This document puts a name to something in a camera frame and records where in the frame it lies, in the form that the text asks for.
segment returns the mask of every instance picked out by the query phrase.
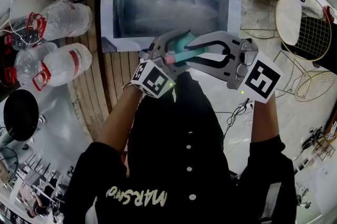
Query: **pink tip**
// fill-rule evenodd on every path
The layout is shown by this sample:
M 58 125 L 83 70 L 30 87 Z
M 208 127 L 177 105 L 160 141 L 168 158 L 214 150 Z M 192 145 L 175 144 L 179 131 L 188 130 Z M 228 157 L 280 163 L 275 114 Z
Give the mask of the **pink tip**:
M 175 59 L 174 59 L 174 55 L 170 54 L 165 58 L 167 64 L 174 64 L 175 63 Z

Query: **tile floor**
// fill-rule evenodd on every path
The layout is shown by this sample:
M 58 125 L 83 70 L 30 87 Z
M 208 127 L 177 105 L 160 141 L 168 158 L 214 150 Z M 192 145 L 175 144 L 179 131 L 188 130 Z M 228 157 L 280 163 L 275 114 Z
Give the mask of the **tile floor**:
M 275 29 L 274 24 L 274 6 L 276 1 L 271 0 L 242 0 L 242 15 L 241 28 L 270 28 Z M 271 37 L 273 31 L 249 31 L 258 37 Z M 248 38 L 249 35 L 241 31 L 241 38 Z M 278 52 L 281 50 L 281 41 L 279 38 L 271 38 L 268 40 L 254 39 L 259 49 L 263 51 L 269 58 L 275 59 Z M 306 62 L 298 59 L 299 63 L 306 71 L 314 69 L 311 62 Z M 296 88 L 299 80 L 295 79 L 301 76 L 301 72 L 294 67 L 292 62 L 284 55 L 280 54 L 275 63 L 284 72 L 281 89 L 289 82 L 286 89 L 290 89 L 292 83 L 293 89 Z M 229 90 L 226 83 L 214 77 L 197 70 L 190 70 L 192 77 L 198 80 L 204 93 L 212 103 L 215 112 L 232 112 L 240 103 L 246 99 L 240 92 Z M 326 84 L 316 83 L 311 87 L 312 93 Z M 306 138 L 310 127 L 320 127 L 325 125 L 331 110 L 337 99 L 337 81 L 332 87 L 321 97 L 309 102 L 299 102 L 291 94 L 285 94 L 276 99 L 277 114 L 280 125 L 280 135 L 286 145 L 283 153 L 293 159 L 301 150 L 301 139 Z M 276 96 L 282 95 L 282 92 L 277 91 Z M 234 125 L 229 129 L 225 144 L 224 153 L 226 154 L 229 167 L 236 173 L 241 173 L 249 156 L 249 144 L 251 136 L 251 124 L 253 117 L 253 110 L 248 107 L 247 112 L 236 118 Z M 217 118 L 223 129 L 227 128 L 227 119 L 230 114 L 217 113 Z

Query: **plastic bottle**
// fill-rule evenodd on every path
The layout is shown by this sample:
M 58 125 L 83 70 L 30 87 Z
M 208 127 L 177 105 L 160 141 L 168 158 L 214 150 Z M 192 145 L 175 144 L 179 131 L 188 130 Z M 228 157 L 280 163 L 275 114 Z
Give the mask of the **plastic bottle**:
M 21 30 L 16 31 L 16 33 L 19 34 L 25 42 L 31 43 L 31 45 L 23 42 L 22 39 L 15 33 L 9 33 L 5 36 L 5 44 L 11 45 L 13 49 L 19 51 L 37 46 L 39 43 L 41 43 L 42 39 L 39 37 L 38 30 L 28 30 L 26 26 L 27 19 L 24 19 L 14 24 L 13 30 L 16 31 L 22 28 Z
M 42 61 L 48 53 L 56 49 L 57 45 L 55 43 L 47 42 L 25 51 L 19 51 L 15 59 L 14 67 L 11 67 L 9 70 L 10 75 L 16 78 L 21 84 L 30 82 L 38 73 L 39 62 Z
M 92 24 L 93 14 L 83 4 L 58 1 L 41 14 L 31 13 L 29 18 L 34 19 L 32 27 L 39 30 L 40 37 L 52 41 L 84 34 Z
M 53 51 L 39 64 L 39 73 L 33 78 L 37 90 L 45 85 L 59 86 L 70 82 L 86 71 L 92 61 L 87 47 L 80 43 L 63 46 Z

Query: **black sleeve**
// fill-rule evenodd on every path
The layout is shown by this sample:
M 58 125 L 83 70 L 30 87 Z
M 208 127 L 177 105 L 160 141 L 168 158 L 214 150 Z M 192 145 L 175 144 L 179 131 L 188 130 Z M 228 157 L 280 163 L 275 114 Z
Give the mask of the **black sleeve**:
M 285 148 L 280 136 L 251 143 L 248 165 L 239 180 L 239 199 L 244 204 L 245 223 L 259 223 L 270 184 L 281 183 L 272 221 L 295 223 L 296 190 L 294 167 L 281 152 Z
M 121 155 L 112 147 L 94 142 L 81 154 L 65 195 L 64 224 L 84 223 L 95 197 L 114 181 L 126 177 Z

